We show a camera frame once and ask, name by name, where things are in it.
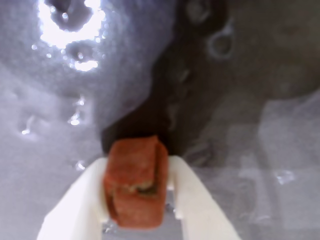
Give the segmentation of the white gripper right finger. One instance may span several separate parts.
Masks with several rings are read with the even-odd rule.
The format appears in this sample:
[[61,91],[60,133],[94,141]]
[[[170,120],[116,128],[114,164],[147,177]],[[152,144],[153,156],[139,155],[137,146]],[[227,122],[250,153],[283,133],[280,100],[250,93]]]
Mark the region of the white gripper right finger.
[[184,240],[239,240],[226,214],[179,156],[168,157],[167,189],[173,192],[175,218]]

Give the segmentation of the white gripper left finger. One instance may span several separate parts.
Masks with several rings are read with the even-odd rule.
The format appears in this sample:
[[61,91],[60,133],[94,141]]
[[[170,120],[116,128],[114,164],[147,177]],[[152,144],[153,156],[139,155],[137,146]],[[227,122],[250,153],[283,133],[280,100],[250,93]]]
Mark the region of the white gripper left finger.
[[89,165],[44,217],[38,240],[101,240],[110,219],[103,188],[107,158]]

